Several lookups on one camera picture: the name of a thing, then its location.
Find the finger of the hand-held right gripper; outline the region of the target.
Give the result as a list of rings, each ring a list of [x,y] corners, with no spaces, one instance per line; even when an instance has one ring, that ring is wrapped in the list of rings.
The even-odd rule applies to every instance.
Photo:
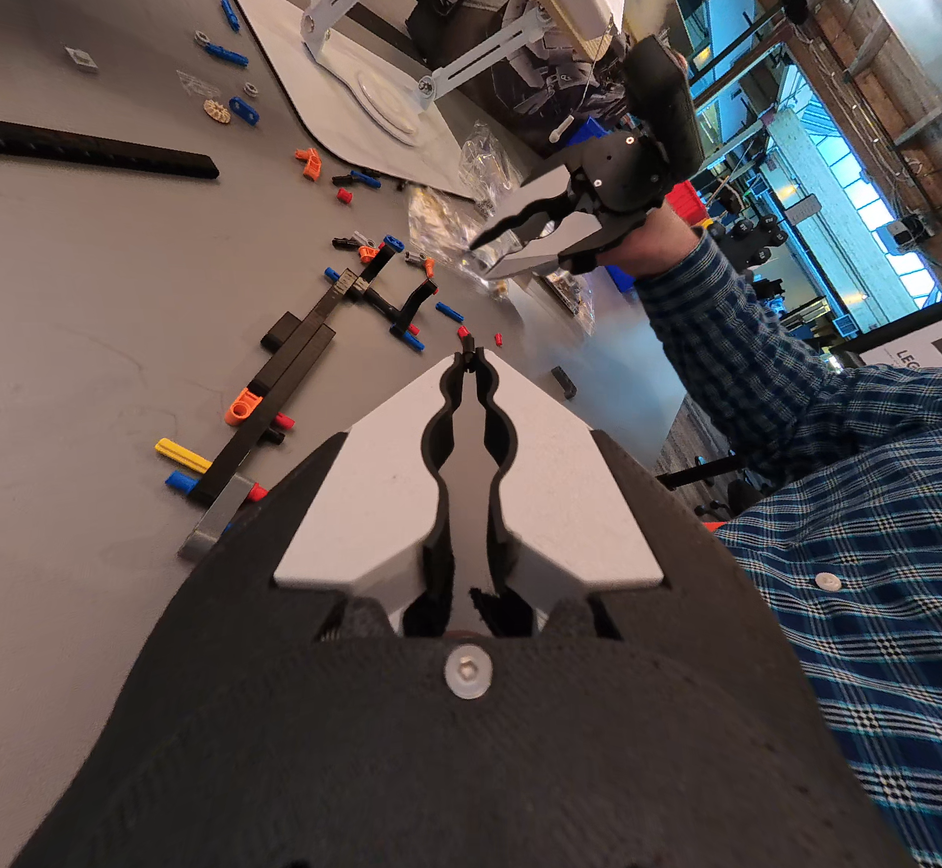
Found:
[[[642,226],[653,208],[621,215],[580,210],[565,216],[546,235],[524,242],[521,250],[505,255],[486,269],[487,279],[506,279],[526,272],[551,273],[564,269],[574,275],[590,273],[599,265],[597,256],[611,250]],[[514,233],[523,241],[523,228]]]
[[[552,197],[528,195],[520,188],[505,199],[502,206],[485,221],[468,249],[479,250],[509,230],[524,228],[533,218],[541,219],[543,225],[552,221],[558,226],[565,216],[575,210],[576,201],[576,193],[569,187]]]

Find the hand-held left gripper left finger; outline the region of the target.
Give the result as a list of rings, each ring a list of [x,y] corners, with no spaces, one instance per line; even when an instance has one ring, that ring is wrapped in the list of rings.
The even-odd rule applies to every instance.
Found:
[[[277,588],[371,599],[406,635],[442,635],[455,574],[448,489],[458,356],[348,428],[273,574]]]

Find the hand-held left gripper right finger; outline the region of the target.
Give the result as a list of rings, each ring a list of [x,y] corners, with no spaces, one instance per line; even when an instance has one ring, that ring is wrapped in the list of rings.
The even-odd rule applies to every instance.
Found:
[[[487,560],[472,588],[493,635],[531,635],[563,601],[660,587],[665,574],[597,441],[571,410],[489,349],[471,357],[485,409]]]

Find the small clear lego parts bag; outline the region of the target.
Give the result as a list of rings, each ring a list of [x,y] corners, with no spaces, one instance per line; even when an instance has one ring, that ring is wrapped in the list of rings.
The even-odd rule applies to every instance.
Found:
[[[470,251],[469,244],[484,223],[475,205],[415,184],[406,186],[404,196],[412,249],[489,294],[488,284],[494,280],[487,280],[484,272],[503,256],[521,250],[516,234],[509,230],[480,250]]]

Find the black lego beam assembly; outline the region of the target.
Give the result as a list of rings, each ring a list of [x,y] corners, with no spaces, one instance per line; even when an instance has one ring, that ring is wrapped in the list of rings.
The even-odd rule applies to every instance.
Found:
[[[256,481],[242,474],[242,466],[258,444],[283,442],[286,432],[294,427],[284,408],[332,343],[336,333],[329,319],[344,301],[366,303],[387,320],[395,339],[417,352],[424,350],[414,320],[419,307],[437,294],[435,279],[426,276],[401,307],[388,303],[373,287],[383,268],[403,254],[381,244],[376,258],[359,273],[327,270],[330,287],[313,309],[304,318],[284,314],[265,334],[261,345],[268,358],[225,415],[233,435],[205,474],[178,465],[167,479],[169,487],[205,508],[178,551],[182,560],[194,563],[205,556],[249,504],[245,497]]]

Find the long yellow lego axle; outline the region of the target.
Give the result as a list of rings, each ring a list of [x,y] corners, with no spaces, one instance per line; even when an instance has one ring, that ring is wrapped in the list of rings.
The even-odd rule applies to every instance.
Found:
[[[160,438],[155,450],[164,458],[183,466],[197,474],[205,474],[212,466],[212,461],[191,451],[169,438]]]

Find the long black lego beam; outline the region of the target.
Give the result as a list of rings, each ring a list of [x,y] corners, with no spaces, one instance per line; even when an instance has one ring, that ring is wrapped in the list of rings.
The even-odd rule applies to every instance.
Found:
[[[193,179],[219,176],[205,154],[11,121],[1,121],[1,154]]]

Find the person's right hand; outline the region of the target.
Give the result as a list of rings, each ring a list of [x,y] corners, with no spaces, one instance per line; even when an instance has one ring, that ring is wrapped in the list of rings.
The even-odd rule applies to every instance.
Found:
[[[642,226],[631,231],[617,247],[598,254],[602,266],[615,266],[635,280],[660,276],[677,266],[697,248],[700,228],[689,226],[668,204],[653,209]]]

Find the clear bag with dark parts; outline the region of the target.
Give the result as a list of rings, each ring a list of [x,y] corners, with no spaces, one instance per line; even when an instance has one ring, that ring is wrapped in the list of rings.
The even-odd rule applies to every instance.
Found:
[[[538,276],[538,280],[578,324],[584,335],[595,334],[595,296],[590,277],[576,276],[558,269],[548,275]]]

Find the red plastic bin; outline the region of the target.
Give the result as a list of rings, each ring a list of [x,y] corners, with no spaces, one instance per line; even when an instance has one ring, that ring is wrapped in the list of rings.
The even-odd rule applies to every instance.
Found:
[[[665,202],[691,227],[709,225],[712,222],[703,199],[689,180],[677,184],[665,196]]]

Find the dark printed cardboard box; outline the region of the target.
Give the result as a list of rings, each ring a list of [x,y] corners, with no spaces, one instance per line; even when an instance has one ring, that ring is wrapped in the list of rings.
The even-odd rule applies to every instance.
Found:
[[[417,0],[407,17],[410,38],[438,69],[536,6],[554,16],[552,0]],[[553,19],[541,38],[502,58],[465,85],[465,94],[537,153],[550,153],[550,132],[568,116],[569,137],[587,119],[611,129],[629,108],[622,78],[622,18],[604,5],[595,35],[573,37]]]

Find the person's plaid shirt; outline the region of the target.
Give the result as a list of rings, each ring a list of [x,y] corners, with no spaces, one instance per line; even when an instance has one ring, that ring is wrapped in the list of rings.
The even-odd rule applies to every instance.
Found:
[[[940,370],[796,382],[818,388],[754,457],[781,487],[720,537],[864,790],[914,861],[940,866]]]

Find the white sign board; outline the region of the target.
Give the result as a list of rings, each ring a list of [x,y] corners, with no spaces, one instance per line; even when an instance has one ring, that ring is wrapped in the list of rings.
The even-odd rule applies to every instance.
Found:
[[[886,344],[880,344],[860,354],[867,366],[924,370],[941,368],[941,322],[915,332],[907,333]]]

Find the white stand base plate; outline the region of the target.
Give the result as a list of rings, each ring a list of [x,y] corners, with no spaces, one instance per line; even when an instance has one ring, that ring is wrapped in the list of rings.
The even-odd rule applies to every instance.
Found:
[[[416,81],[406,72],[341,34],[331,33],[345,78],[316,62],[302,41],[301,9],[288,0],[235,0],[303,126],[352,168],[373,168],[457,198],[472,201],[463,175],[463,144],[470,127],[444,116],[437,105],[414,118],[413,142],[385,129],[362,83],[396,89],[406,100]]]

